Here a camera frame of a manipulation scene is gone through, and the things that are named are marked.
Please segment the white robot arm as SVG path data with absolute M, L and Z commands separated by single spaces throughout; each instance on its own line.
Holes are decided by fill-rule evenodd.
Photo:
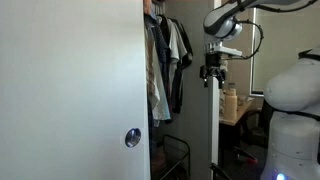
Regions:
M 210 11 L 203 21 L 205 33 L 205 57 L 206 64 L 201 67 L 200 77 L 207 85 L 207 78 L 212 76 L 218 82 L 218 89 L 223 88 L 225 81 L 225 70 L 221 68 L 221 55 L 226 54 L 234 60 L 247 60 L 254 57 L 261 47 L 264 39 L 263 29 L 250 20 L 238 20 L 236 16 L 250 8 L 258 8 L 275 13 L 288 13 L 304 9 L 314 4 L 317 0 L 309 0 L 305 5 L 295 9 L 275 9 L 272 5 L 291 5 L 299 0 L 228 0 L 225 4 Z M 260 41 L 256 49 L 249 55 L 244 56 L 241 51 L 223 46 L 224 41 L 233 40 L 242 31 L 243 24 L 256 26 L 260 32 Z M 284 89 L 317 89 L 319 87 L 319 55 L 312 53 L 312 49 L 299 54 L 301 60 L 309 64 L 296 65 L 293 69 L 278 74 L 267 83 L 267 88 L 272 87 Z

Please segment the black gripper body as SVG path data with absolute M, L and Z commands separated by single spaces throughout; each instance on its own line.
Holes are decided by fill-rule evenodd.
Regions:
M 207 79 L 209 76 L 220 80 L 226 79 L 226 71 L 221 68 L 222 61 L 219 53 L 205 55 L 205 64 L 200 67 L 200 77 Z

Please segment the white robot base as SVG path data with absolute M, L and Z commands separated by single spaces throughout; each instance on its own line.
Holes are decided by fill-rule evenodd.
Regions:
M 320 180 L 320 47 L 302 51 L 267 83 L 272 107 L 261 180 Z

